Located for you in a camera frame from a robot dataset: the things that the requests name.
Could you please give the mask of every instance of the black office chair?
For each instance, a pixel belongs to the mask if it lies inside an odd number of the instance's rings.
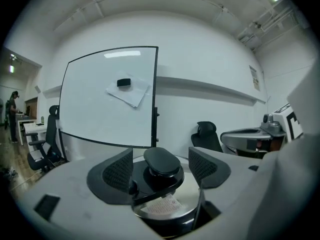
[[[209,121],[197,122],[197,124],[198,132],[191,135],[193,146],[223,153],[215,124]]]
[[[47,170],[50,170],[50,167],[53,165],[53,163],[61,160],[62,155],[56,143],[56,119],[58,107],[58,105],[53,105],[49,109],[50,115],[47,121],[45,140],[38,140],[37,132],[26,134],[26,136],[31,136],[32,138],[32,141],[29,142],[29,145],[36,146],[37,148],[37,150],[32,151],[27,155],[29,166],[34,171],[42,169],[42,171],[46,172]],[[50,145],[50,148],[47,150],[47,152],[45,152],[44,149],[45,143]]]

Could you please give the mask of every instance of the wooden floor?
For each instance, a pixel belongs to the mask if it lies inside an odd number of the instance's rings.
[[[29,152],[26,137],[20,143],[11,143],[10,129],[0,126],[0,165],[5,168],[13,167],[17,175],[12,179],[9,191],[14,199],[31,188],[44,174],[41,170],[34,171],[29,167],[27,154]]]

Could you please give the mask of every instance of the wall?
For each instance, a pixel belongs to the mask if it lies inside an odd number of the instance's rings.
[[[218,137],[226,131],[257,126],[254,103],[223,91],[157,82],[155,105],[160,114],[157,147],[182,157],[188,157],[191,135],[197,132],[199,121],[213,122]]]
[[[0,99],[3,100],[3,110],[1,115],[1,122],[5,120],[5,104],[10,99],[12,92],[18,91],[19,98],[15,99],[15,105],[18,109],[25,112],[25,90],[27,80],[25,77],[19,77],[15,73],[0,75]]]
[[[35,86],[40,90],[45,89],[47,72],[50,71],[52,57],[55,50],[55,43],[50,42],[45,36],[40,35],[30,23],[32,14],[25,11],[17,19],[7,36],[4,46],[14,52],[24,61],[39,67],[38,73],[30,76],[26,89],[26,99],[38,97],[37,119],[40,122],[41,116],[48,116],[47,100],[43,93],[36,93]]]
[[[158,147],[187,156],[198,121],[214,122],[218,135],[260,124],[266,111],[263,102],[259,106],[252,97],[266,100],[267,96],[260,65],[251,51],[202,21],[168,12],[141,11],[112,16],[66,38],[56,49],[45,89],[62,84],[69,61],[101,50],[137,45],[159,46],[157,75],[162,79],[192,80],[214,86],[157,82]],[[254,89],[249,65],[257,70],[261,91]],[[215,87],[225,87],[251,98]],[[58,94],[48,97],[47,108],[49,103],[59,102],[58,97]],[[63,136],[63,142],[71,161],[122,149],[67,135]]]
[[[68,62],[101,50],[127,46],[159,46],[161,77],[225,87],[265,101],[254,88],[249,65],[263,78],[250,50],[227,33],[181,14],[138,11],[118,14],[79,30],[57,48],[46,89],[62,84]]]
[[[297,26],[257,50],[255,55],[264,72],[269,113],[288,103],[288,95],[313,65],[317,57],[314,40],[309,29]]]

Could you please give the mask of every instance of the whiteboard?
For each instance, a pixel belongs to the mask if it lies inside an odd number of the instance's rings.
[[[65,134],[109,145],[151,147],[158,47],[99,51],[68,63],[60,94]],[[138,107],[106,92],[119,71],[149,84]]]

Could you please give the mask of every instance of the whiteboard frame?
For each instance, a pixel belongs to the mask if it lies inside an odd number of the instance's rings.
[[[93,139],[88,139],[88,138],[83,138],[79,137],[64,131],[61,131],[61,133],[66,134],[71,137],[78,138],[80,140],[88,141],[88,142],[93,142],[93,143],[98,143],[98,144],[104,144],[104,145],[110,145],[110,146],[117,146],[117,147],[126,147],[126,148],[136,148],[136,149],[149,149],[153,148],[156,146],[155,143],[157,143],[157,110],[155,109],[155,103],[156,103],[156,79],[157,79],[157,66],[158,66],[158,51],[159,47],[158,46],[147,46],[147,45],[141,45],[141,46],[125,46],[125,47],[118,47],[118,48],[112,48],[112,49],[106,49],[106,50],[100,50],[96,51],[93,53],[89,53],[87,55],[81,56],[79,58],[76,58],[74,60],[71,60],[68,62],[66,69],[64,71],[63,75],[63,80],[62,80],[62,85],[61,85],[61,91],[60,91],[60,96],[59,96],[59,109],[57,112],[57,116],[60,119],[60,101],[61,101],[61,93],[62,89],[64,87],[64,81],[65,81],[65,76],[67,73],[68,66],[71,62],[77,61],[79,59],[82,59],[84,57],[93,55],[93,54],[98,54],[102,52],[109,52],[109,51],[114,51],[114,50],[119,50],[119,49],[130,49],[130,48],[155,48],[155,58],[154,58],[154,69],[153,69],[153,89],[152,89],[152,115],[151,115],[151,146],[133,146],[133,145],[120,145],[120,144],[113,144],[113,143],[108,143],[108,142],[102,142],[102,141],[97,141]]]

